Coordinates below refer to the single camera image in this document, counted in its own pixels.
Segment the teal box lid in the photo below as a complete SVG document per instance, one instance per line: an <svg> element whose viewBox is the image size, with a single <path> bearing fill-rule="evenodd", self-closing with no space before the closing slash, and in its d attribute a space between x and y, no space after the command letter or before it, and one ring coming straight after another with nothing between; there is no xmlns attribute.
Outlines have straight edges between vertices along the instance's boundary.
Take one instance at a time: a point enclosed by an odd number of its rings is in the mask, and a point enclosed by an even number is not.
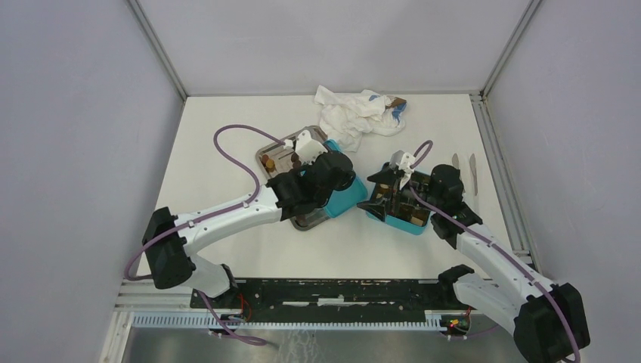
<svg viewBox="0 0 641 363"><path fill-rule="evenodd" d="M367 197L367 189L361 179L356 175L352 184L344 191L334 191L331 197L323 207L325 214L331 218L337 218L343 213L347 212L357 203L365 200Z"/></svg>

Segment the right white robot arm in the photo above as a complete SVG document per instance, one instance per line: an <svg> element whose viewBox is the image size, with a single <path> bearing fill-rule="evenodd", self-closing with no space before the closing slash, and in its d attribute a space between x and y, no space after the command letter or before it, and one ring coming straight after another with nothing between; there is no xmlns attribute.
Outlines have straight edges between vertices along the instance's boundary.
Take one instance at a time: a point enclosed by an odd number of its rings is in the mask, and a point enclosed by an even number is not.
<svg viewBox="0 0 641 363"><path fill-rule="evenodd" d="M462 303L480 311L512 335L528 362L581 360L591 338L580 292L539 274L498 242L465 203L459 169L439 164L424 175L385 163L367 179L384 191L359 208L381 221L392 214L395 202L429 209L438 237L490 277L486 281L466 265L444 271L436 289L442 306L455 309Z"/></svg>

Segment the steel tongs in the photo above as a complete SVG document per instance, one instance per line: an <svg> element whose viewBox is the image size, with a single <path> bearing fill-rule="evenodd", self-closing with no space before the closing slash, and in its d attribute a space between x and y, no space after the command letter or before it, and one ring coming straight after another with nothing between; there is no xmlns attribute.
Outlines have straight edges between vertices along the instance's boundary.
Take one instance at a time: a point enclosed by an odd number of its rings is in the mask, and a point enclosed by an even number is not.
<svg viewBox="0 0 641 363"><path fill-rule="evenodd" d="M460 156L454 153L451 157L451 162L453 167L460 171L460 179L463 183L463 200L475 213L480 213L475 154Z"/></svg>

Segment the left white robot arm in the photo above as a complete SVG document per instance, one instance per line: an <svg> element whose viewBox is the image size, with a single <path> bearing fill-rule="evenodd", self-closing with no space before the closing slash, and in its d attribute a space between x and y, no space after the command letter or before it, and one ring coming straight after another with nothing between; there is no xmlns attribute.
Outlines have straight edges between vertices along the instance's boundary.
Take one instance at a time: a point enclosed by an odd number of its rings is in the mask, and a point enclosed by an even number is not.
<svg viewBox="0 0 641 363"><path fill-rule="evenodd" d="M237 287L230 268L201 258L199 251L246 229L324 207L333 192L348 189L355 177L346 155L328 151L268 179L249 201L239 198L226 206L178 215L168 207L154 211L142 240L154 287L185 286L204 293L219 308L232 306Z"/></svg>

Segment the teal chocolate box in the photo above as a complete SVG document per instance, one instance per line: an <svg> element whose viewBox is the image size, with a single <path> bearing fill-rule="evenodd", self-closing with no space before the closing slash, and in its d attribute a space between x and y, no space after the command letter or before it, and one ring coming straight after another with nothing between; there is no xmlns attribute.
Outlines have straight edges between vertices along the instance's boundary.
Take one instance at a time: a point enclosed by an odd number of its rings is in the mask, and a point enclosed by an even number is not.
<svg viewBox="0 0 641 363"><path fill-rule="evenodd" d="M409 234L421 235L426 230L432 211L416 202L407 185L401 191L396 191L376 183L370 199L365 203L374 203L381 198L386 202L385 218L381 219L379 213L372 213L366 209L367 217Z"/></svg>

